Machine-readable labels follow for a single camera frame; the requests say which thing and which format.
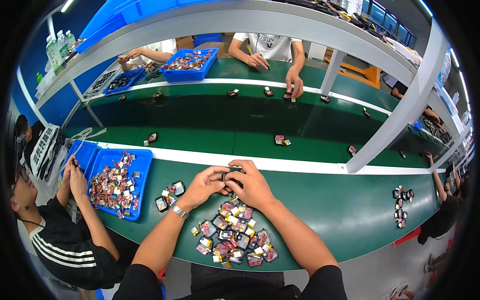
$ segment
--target wristwatch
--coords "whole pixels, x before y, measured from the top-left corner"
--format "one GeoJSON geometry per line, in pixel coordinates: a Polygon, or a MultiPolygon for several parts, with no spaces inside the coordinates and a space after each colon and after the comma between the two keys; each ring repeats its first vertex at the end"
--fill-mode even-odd
{"type": "Polygon", "coordinates": [[[179,215],[180,217],[186,219],[188,218],[189,214],[184,212],[183,210],[180,209],[180,207],[176,206],[175,204],[173,204],[172,206],[172,210],[177,213],[177,215],[179,215]]]}

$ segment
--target ceiling light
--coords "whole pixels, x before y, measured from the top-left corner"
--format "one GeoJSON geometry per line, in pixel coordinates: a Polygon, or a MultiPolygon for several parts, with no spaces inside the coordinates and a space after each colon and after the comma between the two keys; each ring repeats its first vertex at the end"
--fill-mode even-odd
{"type": "Polygon", "coordinates": [[[65,12],[72,2],[73,2],[73,0],[68,0],[65,3],[65,5],[61,8],[61,12],[65,12]]]}
{"type": "Polygon", "coordinates": [[[376,5],[380,6],[380,8],[382,8],[384,11],[386,11],[385,7],[383,7],[382,5],[380,5],[380,3],[378,3],[377,1],[373,1],[373,3],[375,3],[376,5]]]}
{"type": "Polygon", "coordinates": [[[428,14],[430,15],[430,17],[433,17],[433,13],[430,11],[430,9],[428,8],[428,6],[425,4],[425,2],[423,2],[422,0],[419,0],[420,3],[423,5],[423,7],[427,10],[428,14]]]}
{"type": "Polygon", "coordinates": [[[455,62],[455,66],[458,68],[460,65],[458,64],[458,60],[456,59],[455,52],[453,52],[453,48],[450,48],[450,53],[453,56],[453,61],[455,62]]]}
{"type": "Polygon", "coordinates": [[[459,71],[458,73],[460,74],[460,79],[462,80],[463,92],[465,93],[465,99],[467,100],[468,111],[470,111],[470,103],[468,100],[468,93],[467,93],[467,86],[465,85],[465,79],[463,79],[462,71],[459,71]]]}

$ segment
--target blue wall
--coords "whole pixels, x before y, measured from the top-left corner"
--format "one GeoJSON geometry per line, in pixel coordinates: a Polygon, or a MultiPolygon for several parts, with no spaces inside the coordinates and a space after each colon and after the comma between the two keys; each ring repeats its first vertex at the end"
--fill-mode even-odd
{"type": "MultiPolygon", "coordinates": [[[[105,1],[103,0],[75,0],[66,12],[56,12],[53,14],[52,19],[55,32],[57,33],[59,30],[63,30],[65,33],[67,30],[71,30],[75,37],[79,38],[79,34],[104,3],[105,1]]],[[[35,98],[36,86],[38,85],[36,82],[36,73],[40,72],[45,75],[44,68],[48,61],[45,53],[47,36],[47,22],[44,22],[41,24],[37,32],[34,33],[34,37],[27,46],[25,55],[20,61],[20,69],[22,70],[25,85],[35,102],[37,101],[37,98],[35,98]]],[[[85,92],[90,84],[116,59],[116,56],[119,54],[120,53],[112,53],[112,59],[95,66],[75,78],[75,83],[80,91],[82,93],[85,92]]],[[[29,107],[20,89],[16,76],[13,82],[12,96],[18,110],[27,117],[30,124],[38,120],[29,107]]],[[[50,98],[50,100],[42,106],[40,112],[47,122],[60,126],[63,124],[63,121],[66,119],[77,100],[78,98],[68,84],[50,98]]]]}

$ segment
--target orange pallet jack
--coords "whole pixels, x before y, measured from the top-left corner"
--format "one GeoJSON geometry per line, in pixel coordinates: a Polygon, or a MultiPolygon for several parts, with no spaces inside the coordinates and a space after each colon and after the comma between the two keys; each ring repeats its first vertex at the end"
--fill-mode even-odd
{"type": "Polygon", "coordinates": [[[412,232],[408,233],[406,236],[394,241],[393,245],[396,246],[396,245],[399,245],[401,243],[404,243],[409,239],[416,238],[420,234],[421,234],[421,228],[420,228],[420,226],[418,226],[412,232]]]}
{"type": "Polygon", "coordinates": [[[158,273],[158,275],[156,276],[158,280],[163,280],[165,279],[165,271],[167,270],[167,266],[165,266],[165,268],[163,268],[160,273],[158,273]]]}
{"type": "MultiPolygon", "coordinates": [[[[330,58],[324,57],[324,60],[326,62],[330,63],[330,58]]],[[[346,76],[346,77],[353,78],[355,80],[363,82],[364,84],[368,84],[368,85],[371,85],[371,86],[373,86],[377,89],[380,89],[380,72],[382,70],[380,70],[379,68],[369,67],[367,69],[360,69],[360,68],[357,68],[355,66],[349,65],[349,64],[344,63],[344,62],[341,63],[340,66],[345,68],[345,69],[349,69],[349,70],[352,70],[354,72],[360,73],[363,76],[365,76],[366,79],[361,77],[361,76],[358,76],[358,75],[355,75],[355,74],[352,74],[352,73],[349,73],[349,72],[345,72],[343,70],[338,70],[338,74],[341,74],[341,75],[346,76]]]]}

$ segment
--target hand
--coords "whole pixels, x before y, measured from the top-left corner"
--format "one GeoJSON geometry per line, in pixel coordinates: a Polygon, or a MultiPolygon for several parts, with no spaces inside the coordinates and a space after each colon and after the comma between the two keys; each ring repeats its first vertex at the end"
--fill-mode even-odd
{"type": "Polygon", "coordinates": [[[227,195],[230,189],[224,189],[225,183],[220,181],[222,173],[230,172],[227,167],[213,166],[206,168],[192,180],[185,194],[177,200],[177,206],[189,213],[192,209],[197,208],[200,204],[207,201],[211,194],[219,192],[227,195]]]}
{"type": "Polygon", "coordinates": [[[251,160],[232,160],[230,167],[241,167],[241,172],[234,171],[225,176],[225,184],[248,206],[259,210],[265,209],[271,203],[278,201],[273,196],[264,176],[251,160]],[[243,184],[243,189],[234,181],[236,179],[243,184]]]}
{"type": "Polygon", "coordinates": [[[270,66],[267,60],[258,53],[252,54],[248,59],[247,64],[253,68],[263,67],[265,70],[268,70],[268,67],[270,66]]]}
{"type": "Polygon", "coordinates": [[[134,58],[136,58],[140,55],[143,55],[143,54],[144,54],[144,48],[140,47],[140,48],[135,48],[135,49],[131,50],[130,52],[128,52],[127,57],[129,59],[134,59],[134,58]]]}
{"type": "Polygon", "coordinates": [[[445,131],[445,127],[440,123],[440,119],[435,118],[435,122],[433,122],[433,124],[440,128],[441,131],[445,131]]]}
{"type": "Polygon", "coordinates": [[[425,151],[425,157],[427,157],[427,160],[430,162],[430,167],[433,166],[433,157],[432,154],[428,151],[425,151]]]}
{"type": "Polygon", "coordinates": [[[119,55],[119,57],[117,58],[117,62],[123,65],[128,62],[128,57],[126,55],[119,55]]]}
{"type": "Polygon", "coordinates": [[[452,164],[453,172],[455,173],[455,176],[457,176],[459,179],[462,179],[460,177],[460,172],[458,172],[458,169],[455,167],[455,164],[452,164]]]}
{"type": "Polygon", "coordinates": [[[80,167],[80,165],[78,164],[78,160],[75,158],[75,155],[71,155],[68,159],[67,159],[67,162],[65,163],[65,170],[63,171],[63,179],[62,181],[69,181],[70,180],[70,170],[73,168],[73,164],[72,164],[72,159],[75,160],[75,164],[78,165],[78,167],[80,167]]]}
{"type": "Polygon", "coordinates": [[[295,84],[292,98],[298,98],[303,94],[303,80],[300,78],[299,71],[295,66],[290,67],[285,80],[287,82],[287,93],[291,93],[292,83],[295,84]]]}
{"type": "Polygon", "coordinates": [[[74,166],[70,167],[70,190],[77,201],[82,198],[82,195],[87,193],[87,179],[82,171],[74,166]]]}

